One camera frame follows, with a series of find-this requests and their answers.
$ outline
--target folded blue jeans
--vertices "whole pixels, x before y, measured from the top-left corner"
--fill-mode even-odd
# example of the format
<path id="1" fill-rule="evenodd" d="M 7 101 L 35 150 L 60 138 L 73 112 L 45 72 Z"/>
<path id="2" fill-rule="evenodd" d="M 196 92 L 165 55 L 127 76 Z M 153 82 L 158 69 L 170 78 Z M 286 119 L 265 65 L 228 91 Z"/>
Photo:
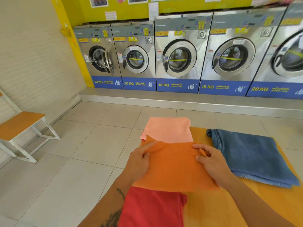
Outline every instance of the folded blue jeans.
<path id="1" fill-rule="evenodd" d="M 300 185 L 273 138 L 221 129 L 208 129 L 206 134 L 235 175 L 279 187 Z"/>

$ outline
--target stainless steel washing machine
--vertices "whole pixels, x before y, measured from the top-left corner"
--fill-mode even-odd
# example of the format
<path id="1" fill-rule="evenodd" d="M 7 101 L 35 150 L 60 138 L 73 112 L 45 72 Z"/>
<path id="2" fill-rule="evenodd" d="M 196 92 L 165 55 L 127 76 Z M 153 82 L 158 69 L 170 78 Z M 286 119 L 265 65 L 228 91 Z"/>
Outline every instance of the stainless steel washing machine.
<path id="1" fill-rule="evenodd" d="M 156 17 L 157 91 L 198 92 L 212 15 Z"/>
<path id="2" fill-rule="evenodd" d="M 111 24 L 124 89 L 156 91 L 152 21 Z"/>
<path id="3" fill-rule="evenodd" d="M 76 26 L 74 32 L 95 87 L 123 89 L 110 25 Z"/>
<path id="4" fill-rule="evenodd" d="M 285 9 L 215 12 L 199 93 L 245 96 Z"/>
<path id="5" fill-rule="evenodd" d="M 303 2 L 288 7 L 247 96 L 303 99 Z"/>

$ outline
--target red cloth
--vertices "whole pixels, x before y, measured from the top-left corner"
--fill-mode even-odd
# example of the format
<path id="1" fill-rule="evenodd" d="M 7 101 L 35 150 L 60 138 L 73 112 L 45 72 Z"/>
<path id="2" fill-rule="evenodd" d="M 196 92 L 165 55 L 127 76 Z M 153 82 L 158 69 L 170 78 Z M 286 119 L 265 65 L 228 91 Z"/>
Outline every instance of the red cloth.
<path id="1" fill-rule="evenodd" d="M 118 227 L 184 227 L 187 196 L 132 186 L 125 198 Z"/>

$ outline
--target tile floor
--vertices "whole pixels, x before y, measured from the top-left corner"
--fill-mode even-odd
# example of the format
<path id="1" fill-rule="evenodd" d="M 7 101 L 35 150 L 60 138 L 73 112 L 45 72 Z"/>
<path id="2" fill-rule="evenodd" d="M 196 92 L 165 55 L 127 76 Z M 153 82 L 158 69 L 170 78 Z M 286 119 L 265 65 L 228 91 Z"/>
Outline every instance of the tile floor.
<path id="1" fill-rule="evenodd" d="M 61 140 L 36 152 L 36 164 L 13 159 L 0 169 L 0 226 L 77 226 L 122 172 L 149 117 L 176 116 L 272 136 L 303 179 L 303 120 L 81 102 L 53 125 Z"/>

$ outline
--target open washing machine door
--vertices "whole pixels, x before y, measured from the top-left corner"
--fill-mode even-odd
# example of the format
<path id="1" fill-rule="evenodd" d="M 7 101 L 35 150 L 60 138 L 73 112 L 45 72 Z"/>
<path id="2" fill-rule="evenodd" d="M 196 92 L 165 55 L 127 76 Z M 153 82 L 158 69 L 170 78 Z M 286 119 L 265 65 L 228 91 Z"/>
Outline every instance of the open washing machine door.
<path id="1" fill-rule="evenodd" d="M 106 49 L 101 46 L 93 46 L 89 50 L 89 59 L 92 65 L 100 72 L 111 73 L 115 75 L 114 66 L 111 57 Z"/>
<path id="2" fill-rule="evenodd" d="M 212 59 L 212 69 L 221 76 L 234 76 L 252 63 L 256 54 L 254 44 L 247 38 L 233 38 L 223 43 Z"/>
<path id="3" fill-rule="evenodd" d="M 127 68 L 131 72 L 144 72 L 149 65 L 149 56 L 146 51 L 138 45 L 128 46 L 123 56 L 126 57 L 126 59 L 123 59 L 123 68 Z"/>
<path id="4" fill-rule="evenodd" d="M 196 60 L 195 46 L 184 39 L 170 42 L 162 54 L 165 72 L 173 77 L 186 75 L 195 66 Z"/>
<path id="5" fill-rule="evenodd" d="M 272 68 L 280 76 L 303 75 L 303 30 L 288 38 L 275 52 Z"/>

